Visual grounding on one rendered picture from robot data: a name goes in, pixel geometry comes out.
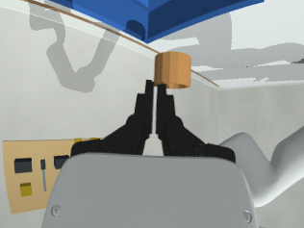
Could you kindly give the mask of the bronze bushing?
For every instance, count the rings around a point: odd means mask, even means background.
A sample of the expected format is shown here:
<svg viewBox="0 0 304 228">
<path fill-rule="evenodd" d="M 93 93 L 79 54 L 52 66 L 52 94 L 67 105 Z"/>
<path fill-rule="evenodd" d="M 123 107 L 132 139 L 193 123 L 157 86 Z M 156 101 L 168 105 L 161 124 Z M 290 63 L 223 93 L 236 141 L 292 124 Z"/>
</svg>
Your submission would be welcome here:
<svg viewBox="0 0 304 228">
<path fill-rule="evenodd" d="M 190 88 L 191 57 L 182 52 L 163 52 L 155 56 L 154 87 L 166 84 L 167 89 Z"/>
</svg>

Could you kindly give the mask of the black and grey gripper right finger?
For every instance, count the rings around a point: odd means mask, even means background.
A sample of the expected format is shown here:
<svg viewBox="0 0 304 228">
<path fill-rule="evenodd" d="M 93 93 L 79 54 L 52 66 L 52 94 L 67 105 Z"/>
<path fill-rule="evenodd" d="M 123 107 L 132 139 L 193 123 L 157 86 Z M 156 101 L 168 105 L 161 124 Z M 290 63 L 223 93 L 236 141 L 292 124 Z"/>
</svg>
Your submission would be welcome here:
<svg viewBox="0 0 304 228">
<path fill-rule="evenodd" d="M 184 127 L 175 113 L 174 96 L 166 94 L 166 84 L 157 87 L 156 135 L 162 141 L 164 156 L 215 157 L 236 163 L 231 148 L 206 144 Z"/>
</svg>

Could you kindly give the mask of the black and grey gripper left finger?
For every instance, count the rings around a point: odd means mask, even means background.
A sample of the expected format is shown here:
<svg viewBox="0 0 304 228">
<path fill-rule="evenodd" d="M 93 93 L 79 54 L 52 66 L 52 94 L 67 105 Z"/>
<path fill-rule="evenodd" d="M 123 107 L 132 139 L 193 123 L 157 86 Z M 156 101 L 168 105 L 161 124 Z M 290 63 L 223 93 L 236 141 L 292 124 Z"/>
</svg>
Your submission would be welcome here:
<svg viewBox="0 0 304 228">
<path fill-rule="evenodd" d="M 142 155 L 145 141 L 152 134 L 153 100 L 154 82 L 146 80 L 145 92 L 137 94 L 134 114 L 126 123 L 103 139 L 74 143 L 70 157 L 88 152 Z"/>
</svg>

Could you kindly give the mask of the blue open crate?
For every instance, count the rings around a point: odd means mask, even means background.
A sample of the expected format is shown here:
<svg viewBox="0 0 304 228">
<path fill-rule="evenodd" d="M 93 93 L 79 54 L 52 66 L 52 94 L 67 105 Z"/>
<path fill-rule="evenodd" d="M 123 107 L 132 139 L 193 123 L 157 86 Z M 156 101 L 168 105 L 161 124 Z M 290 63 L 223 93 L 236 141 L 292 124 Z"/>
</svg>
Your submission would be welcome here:
<svg viewBox="0 0 304 228">
<path fill-rule="evenodd" d="M 49 0 L 150 43 L 265 0 Z"/>
</svg>

